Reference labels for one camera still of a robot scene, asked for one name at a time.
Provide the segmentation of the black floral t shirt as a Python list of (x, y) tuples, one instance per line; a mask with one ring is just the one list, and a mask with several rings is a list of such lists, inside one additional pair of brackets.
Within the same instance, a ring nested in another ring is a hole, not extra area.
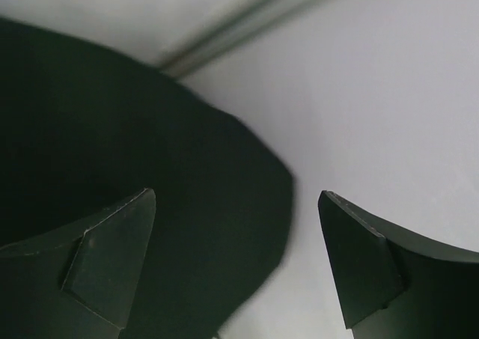
[(158, 70), (2, 19), (1, 247), (143, 189), (155, 219), (118, 338), (213, 338), (281, 262), (293, 175)]

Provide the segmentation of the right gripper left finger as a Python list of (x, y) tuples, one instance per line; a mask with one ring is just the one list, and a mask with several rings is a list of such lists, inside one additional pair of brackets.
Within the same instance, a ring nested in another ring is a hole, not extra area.
[(2, 338), (118, 338), (156, 212), (152, 189), (1, 247)]

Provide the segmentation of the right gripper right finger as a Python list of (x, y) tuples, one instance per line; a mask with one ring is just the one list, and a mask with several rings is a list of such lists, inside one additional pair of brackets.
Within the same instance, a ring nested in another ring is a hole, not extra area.
[(353, 337), (478, 337), (478, 253), (388, 222), (334, 192), (321, 192), (318, 210)]

